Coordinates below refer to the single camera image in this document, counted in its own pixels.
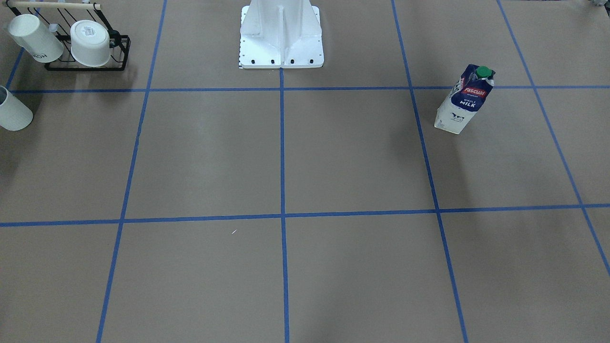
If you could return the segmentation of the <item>white mug with handle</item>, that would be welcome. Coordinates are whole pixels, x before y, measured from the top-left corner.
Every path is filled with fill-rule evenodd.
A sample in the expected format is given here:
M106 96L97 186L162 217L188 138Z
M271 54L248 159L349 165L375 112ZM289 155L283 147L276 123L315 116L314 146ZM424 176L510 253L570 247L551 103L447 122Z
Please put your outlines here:
M8 89L0 87L0 125L9 131L20 131L33 121L33 112Z

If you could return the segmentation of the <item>white upturned cup on rack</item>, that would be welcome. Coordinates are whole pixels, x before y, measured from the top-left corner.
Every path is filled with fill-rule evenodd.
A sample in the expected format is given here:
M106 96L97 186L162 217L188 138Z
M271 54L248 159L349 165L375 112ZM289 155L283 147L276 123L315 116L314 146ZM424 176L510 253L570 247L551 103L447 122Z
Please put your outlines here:
M70 28L71 54L87 67L101 67L111 59L110 36L102 24L81 20Z

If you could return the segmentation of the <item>blue white milk carton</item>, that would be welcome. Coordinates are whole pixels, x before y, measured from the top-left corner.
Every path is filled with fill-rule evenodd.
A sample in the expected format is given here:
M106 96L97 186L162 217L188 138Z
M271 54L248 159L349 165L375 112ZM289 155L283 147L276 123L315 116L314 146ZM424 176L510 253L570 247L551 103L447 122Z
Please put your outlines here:
M434 127L460 134L493 90L495 73L486 66L468 65L438 107Z

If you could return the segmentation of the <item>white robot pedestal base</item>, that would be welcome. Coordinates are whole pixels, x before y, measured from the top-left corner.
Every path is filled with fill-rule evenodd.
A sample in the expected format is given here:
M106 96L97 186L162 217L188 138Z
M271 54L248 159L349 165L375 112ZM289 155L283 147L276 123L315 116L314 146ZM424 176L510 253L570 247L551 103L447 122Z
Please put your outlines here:
M324 65L320 9L309 0L252 0L240 15L240 68Z

